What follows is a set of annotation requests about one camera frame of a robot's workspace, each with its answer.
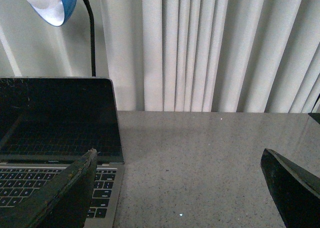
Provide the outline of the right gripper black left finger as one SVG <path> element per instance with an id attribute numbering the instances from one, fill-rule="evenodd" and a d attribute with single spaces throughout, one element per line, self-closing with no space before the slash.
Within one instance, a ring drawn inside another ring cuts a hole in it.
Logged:
<path id="1" fill-rule="evenodd" d="M 92 148 L 13 208 L 0 210 L 2 228 L 82 228 L 97 169 Z"/>

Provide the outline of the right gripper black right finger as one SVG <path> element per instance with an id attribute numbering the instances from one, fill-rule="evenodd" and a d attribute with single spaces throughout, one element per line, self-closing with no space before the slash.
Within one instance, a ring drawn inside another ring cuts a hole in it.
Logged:
<path id="1" fill-rule="evenodd" d="M 320 178 L 272 149 L 260 166 L 276 208 L 287 228 L 320 226 Z"/>

